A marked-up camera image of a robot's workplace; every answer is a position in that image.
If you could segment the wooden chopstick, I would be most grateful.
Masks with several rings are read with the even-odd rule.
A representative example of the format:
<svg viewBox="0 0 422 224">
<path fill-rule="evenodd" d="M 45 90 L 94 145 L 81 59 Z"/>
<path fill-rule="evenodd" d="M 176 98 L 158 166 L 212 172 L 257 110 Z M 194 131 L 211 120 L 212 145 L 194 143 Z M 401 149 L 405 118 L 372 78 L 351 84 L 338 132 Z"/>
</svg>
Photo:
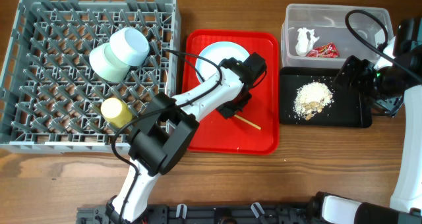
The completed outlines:
<svg viewBox="0 0 422 224">
<path fill-rule="evenodd" d="M 243 117 L 240 117 L 239 115 L 234 115 L 234 117 L 235 117 L 236 119 L 239 119 L 240 121 L 243 121 L 244 123 L 246 123 L 246 124 L 248 124 L 248 125 L 250 125 L 250 126 L 252 126 L 252 127 L 256 128 L 256 129 L 258 129 L 258 130 L 261 130 L 261 129 L 262 129 L 260 126 L 258 126 L 258 125 L 256 125 L 256 124 L 254 124 L 254 123 L 250 122 L 249 120 L 247 120 L 247 119 L 245 119 L 245 118 L 243 118 Z"/>
</svg>

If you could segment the red snack wrapper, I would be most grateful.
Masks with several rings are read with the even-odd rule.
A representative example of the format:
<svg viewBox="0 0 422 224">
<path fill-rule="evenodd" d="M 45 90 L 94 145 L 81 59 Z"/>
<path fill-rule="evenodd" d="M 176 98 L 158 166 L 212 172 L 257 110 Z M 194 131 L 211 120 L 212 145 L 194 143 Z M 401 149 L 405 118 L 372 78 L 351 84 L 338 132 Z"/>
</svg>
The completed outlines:
<svg viewBox="0 0 422 224">
<path fill-rule="evenodd" d="M 306 56 L 307 57 L 337 58 L 340 56 L 340 54 L 335 44 L 330 42 L 326 45 L 316 47 L 310 50 L 310 52 L 308 52 Z"/>
</svg>

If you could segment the rice and nut scraps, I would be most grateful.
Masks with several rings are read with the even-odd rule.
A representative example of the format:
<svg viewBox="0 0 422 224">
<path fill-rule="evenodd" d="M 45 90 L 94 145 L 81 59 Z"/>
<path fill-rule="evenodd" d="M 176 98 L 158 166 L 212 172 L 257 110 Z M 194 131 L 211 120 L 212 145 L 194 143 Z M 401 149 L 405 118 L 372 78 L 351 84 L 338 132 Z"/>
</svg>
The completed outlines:
<svg viewBox="0 0 422 224">
<path fill-rule="evenodd" d="M 296 89 L 293 111 L 299 119 L 306 121 L 334 102 L 334 93 L 321 82 L 311 82 Z"/>
</svg>

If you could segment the light blue plate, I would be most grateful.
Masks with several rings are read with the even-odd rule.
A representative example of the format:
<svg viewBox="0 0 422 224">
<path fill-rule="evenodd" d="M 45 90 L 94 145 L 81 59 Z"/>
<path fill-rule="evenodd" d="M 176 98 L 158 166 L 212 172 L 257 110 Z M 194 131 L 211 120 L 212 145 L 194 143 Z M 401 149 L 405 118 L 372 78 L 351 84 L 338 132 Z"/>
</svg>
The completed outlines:
<svg viewBox="0 0 422 224">
<path fill-rule="evenodd" d="M 249 57 L 249 52 L 233 42 L 216 42 L 205 47 L 199 54 L 200 57 L 211 60 L 219 65 L 223 59 L 235 58 L 238 61 L 244 61 Z M 197 59 L 195 69 L 198 71 L 196 77 L 200 83 L 209 79 L 217 72 L 216 68 L 202 59 Z"/>
</svg>

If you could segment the white napkin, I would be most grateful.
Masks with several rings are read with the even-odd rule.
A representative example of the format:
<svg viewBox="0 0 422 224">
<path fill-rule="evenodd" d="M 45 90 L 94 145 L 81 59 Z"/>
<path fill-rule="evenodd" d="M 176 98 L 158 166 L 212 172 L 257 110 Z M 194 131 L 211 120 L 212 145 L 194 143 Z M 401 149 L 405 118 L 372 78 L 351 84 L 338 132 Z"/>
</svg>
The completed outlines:
<svg viewBox="0 0 422 224">
<path fill-rule="evenodd" d="M 295 50 L 298 56 L 304 57 L 313 49 L 313 46 L 319 40 L 319 37 L 315 36 L 314 29 L 299 28 L 297 32 L 298 36 Z"/>
</svg>

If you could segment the yellow cup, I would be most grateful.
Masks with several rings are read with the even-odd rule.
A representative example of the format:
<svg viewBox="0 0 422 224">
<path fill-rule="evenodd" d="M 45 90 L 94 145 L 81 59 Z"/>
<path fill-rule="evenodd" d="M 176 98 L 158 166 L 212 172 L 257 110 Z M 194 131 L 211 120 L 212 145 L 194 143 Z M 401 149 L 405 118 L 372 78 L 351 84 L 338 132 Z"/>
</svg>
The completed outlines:
<svg viewBox="0 0 422 224">
<path fill-rule="evenodd" d="M 100 111 L 104 119 L 117 128 L 123 127 L 133 118 L 127 105 L 117 98 L 109 98 L 103 101 Z"/>
</svg>

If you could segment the light blue bowl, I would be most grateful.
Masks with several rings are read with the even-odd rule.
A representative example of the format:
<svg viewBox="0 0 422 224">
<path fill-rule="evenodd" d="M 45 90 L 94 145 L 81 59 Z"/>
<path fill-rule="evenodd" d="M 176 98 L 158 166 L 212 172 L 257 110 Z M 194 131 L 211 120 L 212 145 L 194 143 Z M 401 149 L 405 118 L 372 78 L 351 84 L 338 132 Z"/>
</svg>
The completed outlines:
<svg viewBox="0 0 422 224">
<path fill-rule="evenodd" d="M 148 40 L 142 32 L 126 27 L 111 35 L 109 44 L 114 55 L 129 66 L 141 66 L 150 52 Z"/>
</svg>

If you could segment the green bowl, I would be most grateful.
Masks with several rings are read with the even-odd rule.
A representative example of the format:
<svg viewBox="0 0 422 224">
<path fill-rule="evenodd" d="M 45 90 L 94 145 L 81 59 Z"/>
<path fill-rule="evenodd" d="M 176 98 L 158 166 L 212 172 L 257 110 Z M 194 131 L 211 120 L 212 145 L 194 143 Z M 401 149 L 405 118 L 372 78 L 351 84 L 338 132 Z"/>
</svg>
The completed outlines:
<svg viewBox="0 0 422 224">
<path fill-rule="evenodd" d="M 103 43 L 89 54 L 89 63 L 94 72 L 110 82 L 122 81 L 130 66 L 120 61 L 111 50 L 110 43 Z"/>
</svg>

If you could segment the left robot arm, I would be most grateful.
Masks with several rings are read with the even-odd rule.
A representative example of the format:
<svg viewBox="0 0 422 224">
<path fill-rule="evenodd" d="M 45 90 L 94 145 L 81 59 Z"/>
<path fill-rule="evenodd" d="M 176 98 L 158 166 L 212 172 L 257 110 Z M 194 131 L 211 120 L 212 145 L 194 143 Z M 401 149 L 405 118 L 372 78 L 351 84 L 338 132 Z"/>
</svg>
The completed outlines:
<svg viewBox="0 0 422 224">
<path fill-rule="evenodd" d="M 114 156 L 129 165 L 120 193 L 106 204 L 112 222 L 134 223 L 143 215 L 156 181 L 184 156 L 201 120 L 213 111 L 225 119 L 236 116 L 251 99 L 250 91 L 267 66 L 253 54 L 244 61 L 224 59 L 216 70 L 183 94 L 169 97 L 160 92 L 111 139 Z"/>
</svg>

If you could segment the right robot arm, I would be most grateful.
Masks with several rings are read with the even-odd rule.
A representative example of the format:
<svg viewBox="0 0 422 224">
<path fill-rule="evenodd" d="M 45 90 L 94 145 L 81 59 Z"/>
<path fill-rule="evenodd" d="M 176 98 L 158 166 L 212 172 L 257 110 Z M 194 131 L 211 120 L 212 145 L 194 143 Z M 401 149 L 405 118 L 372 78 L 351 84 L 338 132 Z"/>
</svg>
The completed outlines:
<svg viewBox="0 0 422 224">
<path fill-rule="evenodd" d="M 308 223 L 421 223 L 421 18 L 402 20 L 391 42 L 375 47 L 350 25 L 346 28 L 379 55 L 377 63 L 346 59 L 335 83 L 373 100 L 400 96 L 406 129 L 398 181 L 386 207 L 317 192 L 308 203 Z"/>
</svg>

